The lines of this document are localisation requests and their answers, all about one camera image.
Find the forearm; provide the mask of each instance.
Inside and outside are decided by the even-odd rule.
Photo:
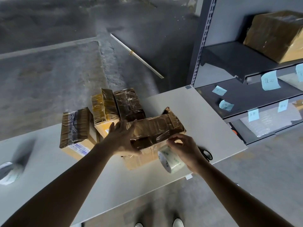
[[[292,226],[207,161],[196,170],[240,227]]]
[[[23,205],[3,226],[70,226],[112,156],[102,143]]]

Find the person's left hand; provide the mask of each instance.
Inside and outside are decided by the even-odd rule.
[[[106,149],[112,151],[112,154],[125,155],[140,155],[142,152],[135,149],[131,145],[131,134],[134,132],[137,120],[133,122],[129,129],[126,128],[127,120],[119,121],[109,127],[108,135],[104,138],[101,144],[106,146]]]

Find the hand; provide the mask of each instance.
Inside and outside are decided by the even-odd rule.
[[[182,141],[182,143],[176,143],[175,141],[177,140]],[[204,162],[208,163],[197,147],[194,139],[190,136],[177,133],[170,136],[166,143],[192,172],[196,172],[199,164]]]
[[[106,149],[112,151],[112,154],[125,155],[140,155],[142,152],[135,149],[131,145],[131,135],[134,132],[137,120],[133,122],[129,129],[126,129],[127,120],[119,121],[116,125],[111,124],[108,130],[108,135],[101,142],[106,146]]]

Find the person's right arm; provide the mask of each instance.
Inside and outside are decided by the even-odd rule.
[[[167,144],[192,172],[206,181],[240,227],[293,226],[210,164],[192,137],[175,134],[167,140]]]

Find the white shoe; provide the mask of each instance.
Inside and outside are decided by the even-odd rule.
[[[183,222],[181,219],[177,218],[174,223],[172,224],[172,227],[184,227]]]
[[[141,223],[137,223],[134,227],[143,227]]]

